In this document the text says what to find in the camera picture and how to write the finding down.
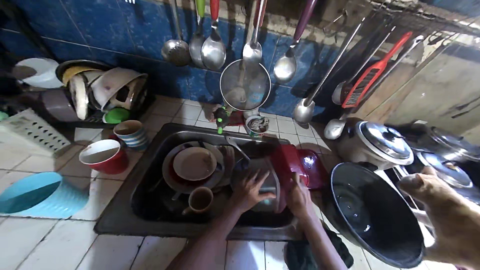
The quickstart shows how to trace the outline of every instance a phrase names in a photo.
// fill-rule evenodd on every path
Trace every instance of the kitchen sink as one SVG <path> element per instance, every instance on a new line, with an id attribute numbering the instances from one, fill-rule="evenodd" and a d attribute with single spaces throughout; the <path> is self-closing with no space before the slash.
<path id="1" fill-rule="evenodd" d="M 172 200 L 175 191 L 163 180 L 162 163 L 165 156 L 182 143 L 203 141 L 212 145 L 228 145 L 227 135 L 234 137 L 253 159 L 270 155 L 278 144 L 289 143 L 284 139 L 252 139 L 246 134 L 228 132 L 220 135 L 212 129 L 166 124 L 102 213 L 95 231 L 98 234 L 197 236 L 215 216 L 221 214 L 232 189 L 229 185 L 214 189 L 214 201 L 207 213 L 182 215 L 188 207 L 188 194 Z M 241 158 L 242 155 L 235 150 L 235 161 Z M 293 215 L 286 208 L 279 214 L 251 210 L 245 212 L 228 239 L 285 241 L 301 237 Z"/>

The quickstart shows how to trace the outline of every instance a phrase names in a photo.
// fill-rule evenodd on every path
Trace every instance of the purple handle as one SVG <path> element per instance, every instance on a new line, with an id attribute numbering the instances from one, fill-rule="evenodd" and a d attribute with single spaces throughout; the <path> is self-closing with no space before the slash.
<path id="1" fill-rule="evenodd" d="M 307 27 L 308 20 L 313 13 L 313 8 L 317 4 L 317 0 L 307 0 L 307 5 L 305 9 L 301 12 L 299 23 L 297 24 L 297 28 L 295 29 L 295 34 L 293 35 L 293 40 L 298 41 L 301 38 L 301 34 L 305 31 Z"/>

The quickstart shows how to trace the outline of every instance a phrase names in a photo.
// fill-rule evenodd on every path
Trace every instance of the orange cat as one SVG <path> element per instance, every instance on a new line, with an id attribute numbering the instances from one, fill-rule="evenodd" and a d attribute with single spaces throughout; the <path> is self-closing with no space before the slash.
<path id="1" fill-rule="evenodd" d="M 432 167 L 403 177 L 399 187 L 425 204 L 435 230 L 435 244 L 424 260 L 480 270 L 480 206 L 440 180 Z"/>

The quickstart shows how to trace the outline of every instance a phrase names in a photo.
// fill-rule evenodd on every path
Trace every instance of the white plastic basket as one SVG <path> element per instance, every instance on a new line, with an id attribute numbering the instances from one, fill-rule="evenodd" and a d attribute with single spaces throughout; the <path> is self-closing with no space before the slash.
<path id="1" fill-rule="evenodd" d="M 32 109 L 0 122 L 0 143 L 31 154 L 58 156 L 71 143 Z"/>

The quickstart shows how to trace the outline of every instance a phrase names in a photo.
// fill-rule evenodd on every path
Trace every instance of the hand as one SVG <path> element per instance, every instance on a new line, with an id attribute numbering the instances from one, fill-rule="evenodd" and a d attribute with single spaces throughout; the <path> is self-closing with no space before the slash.
<path id="1" fill-rule="evenodd" d="M 287 206 L 300 221 L 316 218 L 310 191 L 300 180 L 300 175 L 297 172 L 294 172 L 293 175 L 293 186 L 287 197 Z"/>
<path id="2" fill-rule="evenodd" d="M 233 192 L 232 198 L 230 198 L 229 206 L 234 208 L 234 210 L 238 210 L 240 214 L 245 213 L 265 199 L 276 198 L 276 195 L 273 193 L 258 193 L 265 179 L 270 174 L 270 171 L 267 171 L 258 177 L 259 172 L 260 170 L 257 170 L 241 180 Z"/>

